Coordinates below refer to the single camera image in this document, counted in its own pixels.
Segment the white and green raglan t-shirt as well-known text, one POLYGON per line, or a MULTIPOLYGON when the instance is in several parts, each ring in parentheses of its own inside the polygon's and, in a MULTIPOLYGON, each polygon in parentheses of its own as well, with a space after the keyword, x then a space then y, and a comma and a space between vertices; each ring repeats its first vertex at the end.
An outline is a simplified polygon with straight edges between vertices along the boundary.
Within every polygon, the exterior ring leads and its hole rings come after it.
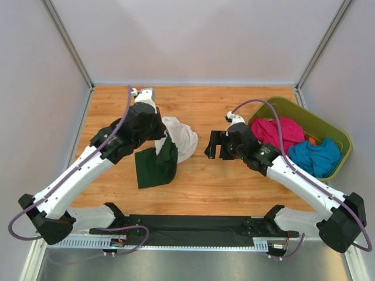
POLYGON ((198 134, 191 126, 174 116, 162 118, 165 137, 154 142, 154 147, 135 154, 139 189, 169 184, 176 176, 178 164, 190 158, 199 144, 198 134))

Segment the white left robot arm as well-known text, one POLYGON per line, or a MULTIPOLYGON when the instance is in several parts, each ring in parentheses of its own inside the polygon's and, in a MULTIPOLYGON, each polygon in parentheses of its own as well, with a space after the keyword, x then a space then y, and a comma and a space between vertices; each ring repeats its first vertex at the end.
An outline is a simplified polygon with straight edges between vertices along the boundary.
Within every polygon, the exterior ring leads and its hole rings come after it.
POLYGON ((162 138, 164 131, 155 103, 135 102, 124 119, 100 129, 81 156, 52 184, 35 195, 24 194, 18 200, 19 205, 49 245, 80 230, 99 234, 105 229, 110 235, 119 234, 125 216, 115 204, 91 208, 70 208, 70 204, 98 176, 144 142, 162 138))

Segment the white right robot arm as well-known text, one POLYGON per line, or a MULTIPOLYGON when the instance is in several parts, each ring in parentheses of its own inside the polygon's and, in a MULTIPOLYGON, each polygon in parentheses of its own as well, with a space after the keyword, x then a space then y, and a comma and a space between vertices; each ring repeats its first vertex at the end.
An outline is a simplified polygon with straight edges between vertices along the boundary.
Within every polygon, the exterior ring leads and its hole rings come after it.
POLYGON ((273 179, 313 207, 313 212, 274 207, 265 219, 264 229, 270 236, 282 231, 318 236, 328 247, 344 253, 354 245, 366 227, 363 198, 335 190, 317 180, 270 144, 262 144, 238 115, 226 117, 225 131, 211 131, 204 153, 209 159, 240 159, 253 171, 273 179))

